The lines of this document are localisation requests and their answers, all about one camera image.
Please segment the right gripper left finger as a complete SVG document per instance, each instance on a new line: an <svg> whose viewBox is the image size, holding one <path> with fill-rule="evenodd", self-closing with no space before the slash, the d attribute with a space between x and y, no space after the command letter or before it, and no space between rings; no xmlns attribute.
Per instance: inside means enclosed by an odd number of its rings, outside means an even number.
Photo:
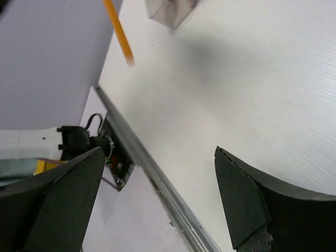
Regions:
<svg viewBox="0 0 336 252"><path fill-rule="evenodd" d="M80 251L104 162L95 148L1 187L1 251Z"/></svg>

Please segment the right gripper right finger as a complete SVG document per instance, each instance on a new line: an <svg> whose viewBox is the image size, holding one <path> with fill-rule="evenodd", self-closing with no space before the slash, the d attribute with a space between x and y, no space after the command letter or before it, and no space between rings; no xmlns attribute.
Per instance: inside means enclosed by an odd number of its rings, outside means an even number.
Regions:
<svg viewBox="0 0 336 252"><path fill-rule="evenodd" d="M222 148L215 172L235 251L335 251L335 196L282 181Z"/></svg>

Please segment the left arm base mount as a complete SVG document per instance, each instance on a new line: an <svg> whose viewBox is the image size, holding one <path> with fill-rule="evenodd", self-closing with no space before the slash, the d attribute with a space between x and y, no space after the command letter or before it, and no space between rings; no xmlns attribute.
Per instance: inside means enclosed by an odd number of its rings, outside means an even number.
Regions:
<svg viewBox="0 0 336 252"><path fill-rule="evenodd" d="M114 142L112 154L105 164L102 180L117 191L121 191L126 186L135 165L108 119L104 120L102 132L111 137Z"/></svg>

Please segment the orange black chopstick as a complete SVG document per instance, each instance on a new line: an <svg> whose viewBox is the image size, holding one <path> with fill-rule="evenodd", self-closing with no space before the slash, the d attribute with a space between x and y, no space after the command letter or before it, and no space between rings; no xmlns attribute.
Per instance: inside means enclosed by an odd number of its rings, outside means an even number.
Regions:
<svg viewBox="0 0 336 252"><path fill-rule="evenodd" d="M129 66L135 63L132 50L130 48L129 42L126 38L124 30L119 20L118 13L114 7L112 0L103 0L104 6L110 18L111 24L114 29L114 33L118 39L119 45L123 52L124 58Z"/></svg>

